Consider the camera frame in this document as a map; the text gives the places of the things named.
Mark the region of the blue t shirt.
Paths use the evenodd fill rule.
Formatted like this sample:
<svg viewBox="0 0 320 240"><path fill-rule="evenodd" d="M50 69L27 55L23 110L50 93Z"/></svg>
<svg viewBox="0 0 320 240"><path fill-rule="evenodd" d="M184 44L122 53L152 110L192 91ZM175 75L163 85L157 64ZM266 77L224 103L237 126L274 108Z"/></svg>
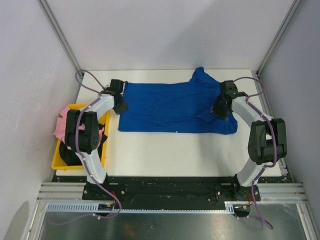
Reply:
<svg viewBox="0 0 320 240"><path fill-rule="evenodd" d="M124 100L128 110L119 117L121 132L235 134L238 122L232 114L219 119L210 110L220 91L220 83L203 67L194 70L188 82L131 83Z"/></svg>

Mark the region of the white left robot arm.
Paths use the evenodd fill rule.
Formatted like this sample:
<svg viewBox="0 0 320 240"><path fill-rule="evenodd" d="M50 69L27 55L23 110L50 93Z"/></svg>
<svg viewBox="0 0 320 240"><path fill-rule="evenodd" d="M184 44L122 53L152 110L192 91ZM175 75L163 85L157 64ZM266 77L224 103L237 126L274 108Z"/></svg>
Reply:
<svg viewBox="0 0 320 240"><path fill-rule="evenodd" d="M110 85L98 93L96 99L80 109L67 112L64 142L75 151L87 172L87 181L96 184L93 194L100 200L110 196L111 188L104 184L105 172L98 153L100 142L99 119L108 111L117 115L129 109L124 99L126 81L112 79Z"/></svg>

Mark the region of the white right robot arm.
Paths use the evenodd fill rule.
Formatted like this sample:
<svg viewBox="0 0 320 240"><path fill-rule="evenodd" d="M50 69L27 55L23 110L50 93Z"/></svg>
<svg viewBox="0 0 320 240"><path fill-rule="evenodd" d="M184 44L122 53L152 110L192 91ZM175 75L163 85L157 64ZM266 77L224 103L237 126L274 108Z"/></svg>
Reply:
<svg viewBox="0 0 320 240"><path fill-rule="evenodd" d="M249 159L235 175L236 185L230 188L231 196L242 201L249 194L248 187L258 182L265 169L275 167L278 160L287 155L286 123L258 108L249 95L238 91L234 80L223 81L219 87L220 94L210 113L221 120L227 120L231 113L236 113L250 127L247 145Z"/></svg>

